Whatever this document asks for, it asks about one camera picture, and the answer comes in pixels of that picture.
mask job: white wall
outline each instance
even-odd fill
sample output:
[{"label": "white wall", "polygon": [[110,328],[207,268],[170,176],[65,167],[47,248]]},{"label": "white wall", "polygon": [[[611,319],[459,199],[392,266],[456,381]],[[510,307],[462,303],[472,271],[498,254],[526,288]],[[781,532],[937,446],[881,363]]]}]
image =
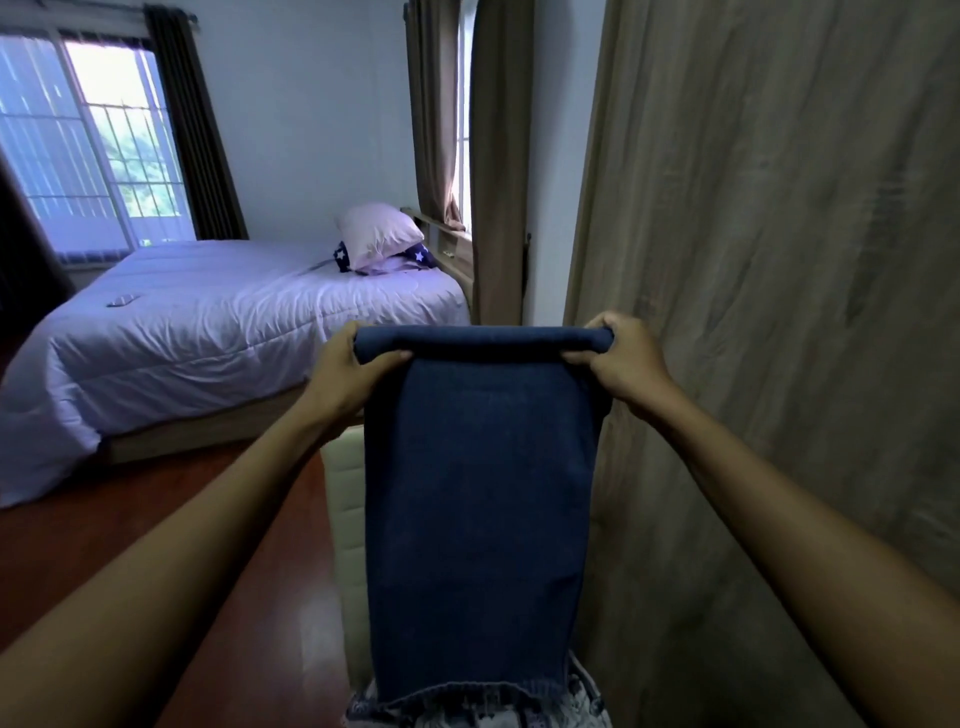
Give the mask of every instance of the white wall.
[{"label": "white wall", "polygon": [[564,319],[605,8],[606,0],[537,3],[525,324]]},{"label": "white wall", "polygon": [[197,49],[252,238],[333,236],[345,206],[416,204],[402,0],[176,5],[200,20]]}]

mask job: wood grain surface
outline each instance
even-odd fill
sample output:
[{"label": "wood grain surface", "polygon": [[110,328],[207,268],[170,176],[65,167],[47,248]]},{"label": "wood grain surface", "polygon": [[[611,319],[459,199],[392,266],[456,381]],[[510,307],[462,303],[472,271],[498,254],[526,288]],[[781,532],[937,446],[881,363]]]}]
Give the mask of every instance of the wood grain surface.
[{"label": "wood grain surface", "polygon": [[[245,445],[87,473],[0,511],[0,649]],[[325,728],[349,688],[320,455],[304,468],[157,725]]]},{"label": "wood grain surface", "polygon": [[[957,593],[960,5],[607,12],[568,320],[647,319],[700,404]],[[615,725],[860,724],[620,408],[577,642]]]}]

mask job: window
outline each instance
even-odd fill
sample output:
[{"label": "window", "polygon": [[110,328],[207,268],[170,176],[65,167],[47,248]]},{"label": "window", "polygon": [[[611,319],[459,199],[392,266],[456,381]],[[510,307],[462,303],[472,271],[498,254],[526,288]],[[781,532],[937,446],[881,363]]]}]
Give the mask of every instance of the window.
[{"label": "window", "polygon": [[0,148],[64,262],[195,239],[146,41],[0,33]]},{"label": "window", "polygon": [[460,206],[464,226],[473,228],[470,206],[470,59],[473,55],[473,21],[477,0],[464,0],[461,5],[460,33],[457,53],[457,167],[454,173],[454,196]]}]

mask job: white comforter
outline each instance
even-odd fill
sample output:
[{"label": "white comforter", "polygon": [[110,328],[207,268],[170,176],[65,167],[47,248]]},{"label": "white comforter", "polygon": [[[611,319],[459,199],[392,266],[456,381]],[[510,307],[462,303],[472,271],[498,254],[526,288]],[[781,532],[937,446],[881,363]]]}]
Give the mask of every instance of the white comforter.
[{"label": "white comforter", "polygon": [[[463,325],[439,270],[340,273],[330,243],[204,241],[138,251],[44,319],[0,385],[0,507],[54,488],[105,436],[303,382],[350,319]],[[139,298],[108,307],[118,297]]]}]

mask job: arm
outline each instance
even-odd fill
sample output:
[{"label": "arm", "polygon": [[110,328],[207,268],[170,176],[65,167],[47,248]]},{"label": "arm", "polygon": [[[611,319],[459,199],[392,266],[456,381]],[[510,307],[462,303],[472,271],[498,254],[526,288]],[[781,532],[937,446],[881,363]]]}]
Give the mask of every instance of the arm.
[{"label": "arm", "polygon": [[276,515],[300,465],[410,358],[360,366],[355,323],[297,403],[223,473],[0,655],[0,725],[150,725]]},{"label": "arm", "polygon": [[854,705],[877,725],[955,725],[960,604],[693,403],[639,320],[605,313],[590,326],[613,329],[610,351],[564,358],[673,446]]}]

